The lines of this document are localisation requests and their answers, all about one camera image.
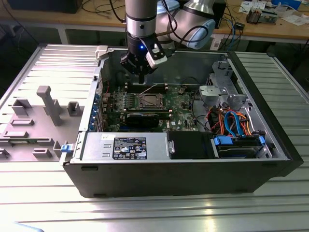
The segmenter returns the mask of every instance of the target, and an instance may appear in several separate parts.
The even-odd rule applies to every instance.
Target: robotic arm
[[[190,0],[179,9],[175,0],[126,0],[128,52],[121,65],[143,84],[146,74],[168,60],[164,48],[173,50],[174,41],[200,49],[215,26],[213,2]]]

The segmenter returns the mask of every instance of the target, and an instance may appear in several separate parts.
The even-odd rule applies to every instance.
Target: wooden table
[[[97,0],[96,4],[107,4],[108,0]],[[288,23],[282,19],[278,19],[274,24],[247,24],[246,14],[238,14],[239,5],[241,0],[228,0],[229,9],[237,22],[245,24],[245,29],[242,40],[255,40],[255,41],[269,41],[269,42],[282,42],[282,43],[296,43],[304,44],[309,38],[309,27],[307,25],[296,26]],[[119,0],[114,4],[114,7],[124,4],[124,0]],[[69,44],[66,35],[66,29],[84,29],[84,30],[98,30],[98,31],[125,31],[125,25],[121,24],[110,11],[109,17],[104,17],[95,13],[89,13],[83,9],[79,9],[76,14],[64,14],[55,12],[39,12],[39,11],[17,11],[12,10],[9,5],[8,9],[12,15],[18,19],[22,25],[31,27],[46,27],[56,28],[58,30],[61,42]],[[90,2],[85,5],[85,8],[93,11],[94,6]],[[102,10],[110,9],[110,6],[101,8]],[[301,6],[301,11],[309,11],[309,7]],[[116,9],[120,17],[124,17],[125,8]],[[0,5],[0,23],[5,25],[17,25],[17,23],[5,11],[2,4]],[[218,49],[221,39],[224,39],[230,33],[227,23],[221,23],[219,29],[215,29],[212,37],[211,50]]]
[[[242,40],[304,44],[309,38],[309,26],[307,26],[307,24],[296,26],[281,18],[277,20],[276,24],[250,24],[246,22],[247,14],[238,12],[242,0],[227,0],[227,2],[228,8],[236,21],[245,24],[241,36]],[[309,12],[309,7],[301,4],[299,10]],[[300,16],[302,12],[297,12],[295,14]],[[226,21],[223,21],[220,28],[214,30],[215,35],[211,45],[213,49],[220,43],[221,39],[226,38],[230,33],[227,24]]]

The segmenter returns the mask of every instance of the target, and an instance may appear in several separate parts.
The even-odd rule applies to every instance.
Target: metal slotted surface
[[[261,89],[269,86],[259,84]],[[290,85],[283,89],[294,90]],[[292,112],[285,111],[286,117]],[[0,163],[1,218],[46,232],[308,231],[307,150],[308,146],[298,146],[305,162],[300,168],[251,194],[87,199],[58,162]]]
[[[299,154],[309,156],[307,93],[276,58],[263,53],[237,52],[237,56]]]
[[[60,106],[73,101],[84,106],[98,66],[95,50],[95,46],[53,44],[38,48],[21,72],[20,81],[9,90],[11,94],[1,105],[0,133],[14,114],[11,105],[16,98],[27,98],[31,105],[44,105],[36,94],[41,85],[51,87],[51,96],[58,99]]]

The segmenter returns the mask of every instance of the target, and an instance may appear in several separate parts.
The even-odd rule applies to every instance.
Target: cable
[[[195,119],[195,120],[197,121],[197,123],[198,123],[199,125],[201,125],[201,126],[204,128],[204,130],[208,130],[208,128],[205,127],[205,125],[203,125],[203,123],[201,123],[200,121],[198,121],[198,120],[197,120],[197,117],[195,117],[195,115],[194,115],[193,105],[194,105],[194,100],[195,100],[195,97],[196,97],[197,93],[198,93],[198,90],[195,92],[194,97],[193,97],[193,100],[192,100],[192,104],[191,104],[191,111],[192,111],[193,119]]]
[[[166,13],[169,15],[169,26],[170,28],[172,29],[171,33],[173,33],[179,40],[179,44],[181,44],[182,42],[186,42],[186,43],[196,43],[196,42],[199,42],[199,41],[202,41],[204,40],[207,36],[208,36],[208,28],[205,27],[205,26],[202,26],[202,25],[199,25],[199,26],[195,26],[195,27],[192,27],[191,29],[189,29],[187,31],[187,33],[181,38],[179,35],[176,34],[176,29],[178,27],[178,24],[177,24],[177,21],[175,20],[175,18],[173,17],[173,15],[169,12],[169,8],[165,2],[165,0],[161,0],[162,1],[162,5],[166,11]],[[172,25],[172,21],[171,21],[171,18],[173,19],[173,21],[175,22],[175,28],[173,28],[173,25]],[[190,32],[192,32],[194,29],[197,29],[197,28],[203,28],[205,31],[206,31],[206,35],[201,38],[201,39],[198,39],[198,40],[186,40],[185,38],[188,36],[188,34],[190,34]]]
[[[219,124],[219,122],[217,122],[217,123],[211,128],[211,131],[212,131],[213,129],[215,129],[215,127],[216,127],[218,124]]]
[[[114,13],[114,15],[116,16],[116,18],[121,22],[121,23],[124,23],[126,20],[125,19],[121,19],[118,15],[117,15],[117,13],[116,13],[116,11],[115,11],[115,8],[114,8],[114,6],[112,5],[112,0],[109,0],[110,1],[110,5],[111,5],[111,8],[112,8],[112,11],[113,11],[113,13]]]
[[[152,87],[155,87],[155,86],[157,86],[157,85],[158,85],[158,84],[155,84],[155,85],[151,86],[150,88],[148,88],[148,89],[146,89],[145,91],[143,91],[142,93],[140,93],[140,95],[142,95],[143,93],[147,92],[147,91],[150,90]]]
[[[236,46],[235,51],[237,51],[238,46],[239,46],[239,44],[240,44],[240,41],[241,41],[241,35],[242,35],[242,30],[239,30],[239,41],[238,41],[238,43],[237,43],[237,46]]]
[[[233,25],[233,23],[230,21],[230,20],[228,20],[228,19],[225,19],[227,22],[229,22],[230,24],[231,24],[231,27],[232,27],[232,32],[233,32],[233,36],[232,36],[232,42],[230,43],[230,45],[229,45],[229,47],[228,47],[228,51],[231,49],[231,45],[232,45],[232,43],[233,43],[233,41],[234,41],[234,37],[235,37],[235,29],[234,29],[234,25]]]
[[[11,14],[11,12],[8,10],[6,5],[4,4],[4,1],[3,0],[1,0],[1,1],[2,1],[3,7],[7,11],[7,13],[9,13],[9,15],[12,17],[12,19],[14,19],[16,21],[16,23],[18,23],[25,30],[25,32],[27,32],[27,34],[36,42],[36,44],[39,44],[39,42],[30,34],[30,32],[23,25],[21,25],[21,23]]]
[[[192,76],[189,76],[189,77],[184,78],[184,79],[180,82],[180,84],[183,85],[184,81],[185,81],[185,80],[188,80],[188,79],[193,79],[193,80],[195,80],[200,86],[202,85],[195,77],[192,77]]]
[[[126,32],[127,32],[127,27],[126,27],[126,29],[125,29],[125,46],[127,47]]]
[[[20,52],[19,48],[22,49],[22,50],[24,50],[24,51],[26,51],[26,52],[28,52],[29,54],[32,54],[32,52],[28,51],[27,49],[25,49],[25,48],[23,48],[23,47],[20,47],[20,46],[17,47],[17,46],[14,44],[13,37],[11,37],[11,36],[5,31],[5,29],[3,28],[3,26],[2,26],[1,24],[0,24],[0,29],[1,29],[1,30],[3,31],[3,33],[9,38],[9,40],[10,40],[12,46],[13,46],[14,48],[17,49],[19,55],[22,56],[22,57],[25,58],[25,59],[29,59],[29,56],[23,55],[23,54]]]
[[[251,131],[250,131],[250,128],[249,128],[249,121],[247,121],[247,129],[248,129],[248,134],[249,134],[249,135],[252,135],[252,134],[251,134]]]
[[[224,126],[223,126],[223,121],[222,121],[222,115],[221,111],[219,110],[219,124],[220,124],[220,134],[224,134]]]
[[[241,127],[243,128],[243,131],[245,132],[245,135],[248,135],[248,133],[247,133],[247,131],[246,131],[246,127],[244,126],[244,124],[241,123],[240,125],[241,125]]]
[[[234,25],[234,24],[236,23],[236,19],[232,16],[231,11],[230,11],[230,9],[228,8],[228,5],[226,5],[226,9],[228,10],[229,13],[223,13],[223,14],[225,14],[225,15],[227,15],[227,16],[230,16],[230,18],[231,18],[230,21],[231,21],[232,24]],[[230,29],[231,29],[231,31],[230,31],[228,37],[226,38],[225,42],[222,43],[222,46],[219,48],[219,50],[221,50],[223,46],[226,48],[226,42],[227,42],[227,40],[229,39],[229,37],[231,36],[231,34],[232,34],[232,28],[230,28]]]
[[[166,1],[165,1],[165,0],[161,0],[161,2],[162,2],[162,5],[163,5],[163,8],[165,9],[166,13],[167,13],[168,16],[169,16],[169,25],[170,25],[170,28],[172,29],[172,31],[167,31],[167,32],[168,32],[169,34],[174,33],[174,32],[176,31],[176,29],[178,28],[177,21],[176,21],[176,19],[174,18],[174,16],[169,12],[169,7],[168,7]],[[175,28],[174,28],[174,29],[173,29],[173,26],[172,26],[172,23],[171,23],[170,18],[172,18],[173,21],[175,22]]]
[[[107,80],[107,85],[108,86],[107,86],[107,90],[106,90],[105,94],[108,93],[108,91],[110,90],[110,81],[109,80]]]
[[[237,117],[237,114],[235,112],[232,112],[232,111],[228,111],[225,116],[224,116],[224,125],[225,125],[225,128],[228,132],[230,132],[231,135],[233,135],[235,137],[235,134],[233,133],[233,131],[230,130],[229,126],[228,126],[228,122],[227,122],[227,118],[228,118],[228,115],[229,114],[232,114],[235,118],[235,121],[236,121],[236,128],[237,128],[237,132],[240,136],[243,136],[243,131],[240,127],[240,123],[239,123],[239,118]]]
[[[105,10],[105,11],[100,11],[100,10],[98,9],[99,7],[102,7],[102,6],[110,6],[109,3],[108,3],[108,4],[102,4],[102,5],[99,5],[99,6],[95,7],[95,10],[96,10],[96,11],[88,10],[88,9],[86,9],[84,6],[85,6],[87,3],[89,3],[90,1],[92,1],[92,0],[87,0],[87,1],[85,1],[85,2],[82,4],[82,9],[83,9],[84,11],[87,11],[87,12],[90,12],[90,13],[109,13],[109,11],[112,11],[111,8],[108,9],[108,10]],[[124,6],[125,6],[125,5],[121,5],[121,6],[118,6],[118,7],[114,7],[114,9],[116,10],[116,9],[121,8],[121,7],[124,7]]]
[[[23,29],[23,31],[20,33],[19,35],[19,39],[18,39],[18,42],[17,42],[17,50],[19,51],[19,42],[20,42],[20,39],[21,39],[21,36],[23,35],[25,29]]]
[[[190,32],[193,31],[193,30],[196,29],[196,28],[203,28],[203,29],[205,29],[206,35],[205,35],[202,39],[199,39],[199,40],[193,40],[193,41],[185,40],[185,37],[187,37],[187,35],[190,34]],[[192,27],[192,28],[191,28],[190,30],[188,30],[187,33],[180,39],[178,46],[175,48],[175,51],[180,47],[180,45],[182,44],[182,42],[186,42],[186,43],[196,43],[196,42],[199,42],[199,41],[205,39],[205,38],[208,36],[208,33],[209,33],[208,28],[205,27],[205,26],[201,26],[201,25],[200,25],[200,26],[194,26],[194,27]]]

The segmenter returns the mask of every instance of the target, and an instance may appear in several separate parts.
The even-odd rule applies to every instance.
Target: metal bracket
[[[264,145],[264,147],[262,147],[261,150],[259,150],[256,153],[256,156],[260,159],[271,159],[272,158],[272,154],[267,145]]]
[[[108,57],[108,46],[100,45],[96,49],[96,59],[102,60]]]
[[[168,141],[168,149],[170,154],[175,153],[175,146],[174,146],[174,141]]]
[[[82,150],[84,146],[84,141],[86,138],[86,131],[79,132],[74,148],[73,158],[75,160],[80,160],[82,156]]]
[[[247,99],[248,99],[247,95],[233,94],[233,95],[229,95],[226,100],[229,106],[231,107],[231,109],[239,110],[244,105],[244,103],[247,101]]]

